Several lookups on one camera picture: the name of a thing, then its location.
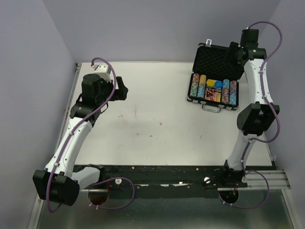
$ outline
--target metal frame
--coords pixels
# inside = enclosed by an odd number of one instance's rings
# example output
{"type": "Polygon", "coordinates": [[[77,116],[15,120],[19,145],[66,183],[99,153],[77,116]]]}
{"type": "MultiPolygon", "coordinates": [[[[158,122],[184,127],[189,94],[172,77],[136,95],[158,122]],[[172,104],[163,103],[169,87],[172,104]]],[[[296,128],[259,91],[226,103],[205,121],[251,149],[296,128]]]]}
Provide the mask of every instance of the metal frame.
{"type": "MultiPolygon", "coordinates": [[[[78,77],[79,77],[79,73],[80,73],[80,70],[81,70],[81,63],[77,63],[76,66],[77,66],[77,68],[76,68],[76,72],[75,72],[75,76],[74,76],[74,81],[73,81],[73,84],[72,84],[72,89],[71,89],[71,92],[70,92],[69,101],[68,101],[68,104],[67,104],[67,107],[66,107],[66,110],[65,110],[66,112],[65,112],[64,119],[63,119],[63,122],[62,122],[62,125],[61,125],[61,132],[59,134],[59,138],[58,138],[56,146],[59,145],[59,143],[62,139],[62,136],[64,134],[65,126],[67,124],[67,120],[68,120],[68,117],[69,117],[69,110],[70,110],[70,107],[71,107],[73,94],[74,94],[76,84],[77,84],[77,80],[78,80],[78,77]]],[[[282,189],[283,196],[284,196],[284,199],[285,199],[285,203],[286,203],[286,206],[287,206],[287,210],[288,210],[289,216],[291,218],[291,221],[293,223],[293,227],[294,228],[301,228],[301,223],[300,223],[300,220],[298,218],[298,214],[295,210],[295,206],[293,204],[292,197],[291,197],[291,195],[288,195],[288,193],[290,193],[289,190],[288,190],[290,188],[290,185],[289,185],[287,176],[285,175],[284,171],[274,171],[275,165],[274,165],[272,155],[271,155],[271,152],[270,152],[270,149],[269,149],[268,145],[267,145],[267,148],[268,148],[268,151],[269,151],[269,154],[270,154],[271,161],[273,163],[273,166],[269,167],[269,169],[273,168],[273,170],[272,171],[264,170],[263,173],[267,176],[268,180],[271,181],[270,182],[270,189],[282,189]]],[[[130,167],[132,170],[134,170],[134,168],[135,168],[135,166],[134,167],[133,166],[124,166],[124,167],[130,167]]],[[[239,190],[265,189],[265,184],[262,184],[262,182],[264,182],[264,181],[260,177],[256,176],[255,174],[249,174],[249,175],[246,176],[246,178],[248,179],[248,185],[249,186],[248,187],[239,187],[239,190]]],[[[191,190],[191,185],[193,185],[193,184],[178,182],[176,184],[173,184],[173,183],[172,184],[162,184],[160,186],[161,187],[181,186],[182,188],[187,188],[188,190],[191,190]]],[[[146,189],[146,188],[148,188],[149,185],[144,184],[144,183],[138,184],[136,182],[135,186],[137,187],[137,189],[146,189]]],[[[232,188],[219,187],[217,189],[217,191],[230,191],[230,190],[232,190],[232,188]]],[[[84,189],[84,190],[82,190],[82,192],[107,193],[107,189],[103,189],[103,188],[84,189]]],[[[34,206],[33,206],[33,209],[32,209],[31,216],[30,216],[28,229],[37,228],[40,213],[41,213],[41,210],[42,210],[42,205],[43,205],[43,201],[41,199],[39,199],[39,197],[37,195],[36,199],[34,201],[34,206]]]]}

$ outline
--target purple cable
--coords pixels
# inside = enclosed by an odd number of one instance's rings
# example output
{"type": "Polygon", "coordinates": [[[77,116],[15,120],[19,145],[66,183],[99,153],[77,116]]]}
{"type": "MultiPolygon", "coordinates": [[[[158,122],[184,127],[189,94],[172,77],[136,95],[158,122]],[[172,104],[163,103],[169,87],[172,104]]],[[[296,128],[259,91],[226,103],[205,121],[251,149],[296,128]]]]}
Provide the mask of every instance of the purple cable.
{"type": "Polygon", "coordinates": [[[246,152],[247,152],[247,149],[249,148],[250,141],[256,140],[256,141],[263,142],[263,143],[272,142],[272,141],[274,141],[274,140],[278,137],[278,135],[280,134],[280,130],[281,130],[280,120],[279,120],[279,118],[278,118],[278,116],[277,116],[277,113],[275,112],[275,109],[273,108],[273,106],[271,105],[271,103],[269,102],[269,100],[268,100],[267,97],[266,97],[265,88],[264,88],[264,78],[263,78],[263,76],[264,76],[263,74],[264,74],[264,73],[263,73],[263,70],[264,70],[264,65],[266,64],[267,60],[269,60],[269,59],[277,52],[277,50],[280,48],[280,46],[281,46],[281,44],[282,44],[282,40],[283,40],[283,35],[282,35],[282,32],[281,32],[280,28],[279,28],[277,25],[275,25],[274,23],[269,22],[269,21],[258,21],[258,22],[256,22],[256,23],[250,25],[249,28],[251,28],[251,27],[254,26],[254,25],[260,24],[260,23],[265,23],[265,24],[269,24],[269,25],[274,26],[274,27],[277,29],[277,31],[278,31],[278,33],[279,33],[279,35],[280,35],[280,41],[279,41],[279,43],[278,43],[276,49],[274,49],[274,51],[273,51],[273,52],[263,61],[262,66],[261,66],[261,69],[260,69],[260,80],[261,80],[261,88],[262,88],[263,98],[264,98],[264,100],[266,101],[266,103],[268,104],[268,106],[270,107],[270,109],[271,109],[273,115],[275,116],[276,124],[277,124],[277,131],[276,131],[276,134],[274,135],[274,137],[271,138],[271,139],[269,139],[269,140],[261,140],[261,139],[256,138],[256,137],[250,138],[250,139],[249,139],[249,142],[247,143],[247,145],[246,145],[245,148],[244,148],[242,157],[241,157],[241,159],[240,159],[241,162],[242,162],[243,171],[244,171],[244,173],[245,173],[246,175],[248,175],[248,174],[251,173],[251,172],[255,172],[255,173],[259,174],[260,176],[262,176],[262,178],[265,180],[266,185],[267,185],[267,196],[266,196],[265,200],[264,200],[262,203],[260,203],[260,204],[258,204],[258,205],[256,205],[256,206],[253,206],[253,207],[244,207],[244,206],[238,206],[238,205],[233,205],[233,204],[226,203],[226,202],[221,198],[220,194],[218,194],[219,199],[220,199],[225,205],[228,205],[228,206],[231,206],[231,207],[234,207],[234,208],[243,208],[243,209],[254,209],[254,208],[258,208],[258,207],[262,206],[263,204],[265,204],[265,203],[267,202],[267,200],[269,199],[270,188],[269,188],[269,184],[268,184],[268,181],[267,181],[266,177],[265,177],[263,174],[261,174],[260,172],[256,171],[256,170],[249,170],[249,171],[246,172],[245,166],[244,166],[244,156],[245,156],[245,154],[246,154],[246,152]]]}
{"type": "Polygon", "coordinates": [[[101,185],[101,184],[104,184],[104,183],[106,183],[106,182],[109,182],[109,181],[112,181],[112,180],[116,180],[116,179],[127,180],[127,181],[131,184],[131,186],[132,186],[132,197],[130,198],[130,200],[129,200],[126,204],[124,204],[124,205],[122,205],[122,206],[119,206],[119,207],[112,207],[112,208],[111,208],[111,207],[103,207],[103,206],[101,206],[101,205],[94,205],[94,204],[92,204],[92,202],[91,202],[91,195],[89,195],[89,203],[90,203],[89,207],[90,207],[90,206],[94,206],[94,207],[100,208],[100,209],[118,210],[118,209],[122,209],[122,208],[124,208],[124,207],[127,207],[128,205],[131,204],[131,202],[132,202],[133,199],[134,199],[135,189],[134,189],[134,185],[133,185],[132,181],[129,180],[128,178],[125,178],[125,177],[110,178],[110,179],[104,180],[104,181],[102,181],[102,182],[92,184],[91,186],[101,185]]]}
{"type": "MultiPolygon", "coordinates": [[[[93,64],[95,60],[101,60],[103,62],[105,62],[111,69],[112,71],[112,74],[113,74],[113,89],[109,95],[109,97],[106,99],[106,101],[101,105],[99,106],[96,110],[94,110],[92,113],[88,114],[86,117],[84,117],[78,124],[75,125],[75,127],[71,130],[71,132],[74,134],[74,132],[77,130],[77,128],[84,122],[86,121],[88,118],[90,118],[92,115],[94,115],[95,113],[97,113],[99,110],[101,110],[111,99],[111,97],[113,96],[114,94],[114,91],[115,91],[115,87],[116,87],[116,75],[115,75],[115,71],[113,69],[113,67],[111,66],[111,64],[106,61],[105,59],[101,58],[101,57],[95,57],[92,59],[91,63],[93,64]]],[[[61,160],[61,156],[70,140],[72,135],[68,135],[67,139],[65,140],[65,142],[63,143],[63,146],[61,148],[61,151],[60,153],[58,154],[58,157],[56,159],[56,163],[59,163],[59,161],[61,160]]],[[[50,188],[51,188],[51,181],[52,181],[52,178],[54,176],[54,173],[55,173],[55,170],[56,170],[56,166],[53,167],[52,171],[51,171],[51,174],[50,174],[50,177],[49,177],[49,180],[48,180],[48,184],[47,184],[47,193],[46,193],[46,201],[47,201],[47,207],[48,207],[48,210],[50,213],[54,213],[56,212],[61,204],[59,204],[56,209],[52,209],[51,206],[50,206],[50,188]]]]}

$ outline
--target purple hose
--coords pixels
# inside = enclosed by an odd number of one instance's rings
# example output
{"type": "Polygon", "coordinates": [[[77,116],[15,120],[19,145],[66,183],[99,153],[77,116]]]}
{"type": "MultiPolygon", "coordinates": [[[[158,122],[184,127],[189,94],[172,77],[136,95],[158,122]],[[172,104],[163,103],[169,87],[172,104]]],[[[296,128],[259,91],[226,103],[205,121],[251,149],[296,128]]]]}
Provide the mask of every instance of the purple hose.
{"type": "Polygon", "coordinates": [[[90,206],[94,206],[94,207],[96,207],[96,208],[106,209],[106,210],[118,210],[118,209],[122,209],[122,208],[124,208],[124,207],[127,207],[128,205],[131,204],[131,202],[132,202],[133,199],[134,199],[135,189],[134,189],[134,185],[133,185],[132,181],[129,180],[128,178],[125,178],[125,177],[110,178],[110,179],[104,180],[104,181],[102,181],[102,182],[95,183],[95,184],[93,184],[93,185],[91,185],[91,186],[101,185],[101,184],[104,184],[104,183],[106,183],[106,182],[109,182],[109,181],[112,181],[112,180],[116,180],[116,179],[127,180],[127,181],[131,184],[131,186],[132,186],[132,197],[130,198],[130,200],[129,200],[126,204],[124,204],[124,205],[122,205],[122,206],[119,206],[119,207],[112,207],[112,208],[111,208],[111,207],[103,207],[103,206],[101,206],[101,205],[94,205],[94,204],[92,204],[92,202],[91,202],[91,195],[90,195],[90,196],[89,196],[89,203],[90,203],[90,206]]]}
{"type": "MultiPolygon", "coordinates": [[[[101,58],[101,57],[95,57],[92,59],[91,63],[93,64],[95,60],[101,60],[103,62],[105,62],[111,69],[112,71],[112,74],[113,74],[113,89],[109,95],[109,97],[106,99],[106,101],[101,105],[99,106],[96,110],[94,110],[92,113],[88,114],[86,117],[84,117],[78,124],[76,124],[76,126],[71,130],[72,133],[74,133],[77,128],[80,126],[80,124],[82,124],[84,121],[86,121],[88,118],[90,118],[92,115],[94,115],[95,113],[97,113],[99,110],[101,110],[111,99],[111,97],[113,96],[114,94],[114,91],[115,91],[115,87],[116,87],[116,75],[115,75],[115,71],[113,69],[113,67],[111,66],[111,64],[106,61],[105,59],[101,58]]],[[[59,161],[61,160],[61,156],[70,140],[72,135],[68,135],[67,139],[65,140],[65,142],[63,143],[63,146],[61,148],[61,151],[60,153],[58,154],[58,157],[56,159],[56,163],[59,163],[59,161]]],[[[47,207],[48,207],[48,210],[50,213],[54,213],[56,212],[59,207],[61,206],[61,204],[59,204],[56,209],[52,209],[51,206],[50,206],[50,187],[51,187],[51,181],[52,181],[52,178],[54,176],[54,173],[55,173],[55,170],[56,170],[56,166],[53,167],[52,171],[51,171],[51,174],[50,174],[50,177],[49,177],[49,180],[48,180],[48,184],[47,184],[47,193],[46,193],[46,201],[47,201],[47,207]]]]}
{"type": "Polygon", "coordinates": [[[264,200],[262,203],[260,203],[260,204],[258,204],[258,205],[256,205],[256,206],[253,206],[253,207],[244,207],[244,206],[238,206],[238,205],[233,205],[233,204],[226,203],[226,202],[221,198],[221,196],[220,196],[220,194],[219,194],[219,199],[220,199],[225,205],[231,206],[231,207],[233,207],[233,208],[243,208],[243,209],[254,209],[254,208],[258,208],[258,207],[262,206],[263,204],[265,204],[265,203],[267,202],[267,200],[269,199],[270,188],[269,188],[269,184],[268,184],[268,181],[267,181],[266,177],[265,177],[263,174],[261,174],[260,172],[256,171],[256,170],[250,170],[250,171],[247,171],[247,172],[246,172],[245,166],[244,166],[244,156],[245,156],[245,154],[246,154],[246,152],[247,152],[247,149],[249,148],[250,141],[256,140],[256,141],[263,142],[263,143],[272,142],[272,141],[274,141],[274,140],[278,137],[278,135],[280,134],[280,130],[281,130],[280,120],[279,120],[279,118],[278,118],[278,116],[277,116],[277,113],[275,112],[275,109],[273,108],[272,104],[269,102],[269,100],[268,100],[267,97],[266,97],[265,88],[264,88],[264,78],[263,78],[264,73],[263,73],[263,70],[264,70],[264,65],[266,64],[267,60],[269,60],[269,59],[277,52],[277,50],[280,48],[280,46],[281,46],[281,44],[282,44],[282,40],[283,40],[283,35],[282,35],[282,32],[281,32],[280,28],[279,28],[277,25],[275,25],[274,23],[269,22],[269,21],[258,21],[258,22],[256,22],[256,23],[250,25],[249,28],[251,28],[251,27],[254,26],[254,25],[260,24],[260,23],[265,23],[265,24],[269,24],[269,25],[274,26],[274,27],[277,29],[277,31],[278,31],[278,33],[279,33],[279,35],[280,35],[280,41],[279,41],[279,43],[278,43],[276,49],[275,49],[275,50],[274,50],[274,51],[273,51],[273,52],[263,61],[262,66],[261,66],[261,69],[260,69],[260,80],[261,80],[261,88],[262,88],[263,98],[264,98],[264,100],[266,101],[266,103],[268,104],[268,106],[270,107],[270,109],[271,109],[273,115],[275,116],[276,124],[277,124],[277,131],[276,131],[276,134],[274,135],[274,137],[271,138],[271,139],[269,139],[269,140],[261,140],[261,139],[256,138],[256,137],[250,138],[250,139],[249,139],[249,142],[247,143],[247,145],[246,145],[245,148],[244,148],[242,157],[241,157],[241,159],[240,159],[241,162],[242,162],[243,171],[244,171],[244,173],[245,173],[246,175],[248,175],[248,174],[251,173],[251,172],[255,172],[255,173],[259,174],[260,176],[262,176],[262,178],[265,180],[266,185],[267,185],[267,196],[266,196],[265,200],[264,200]]]}

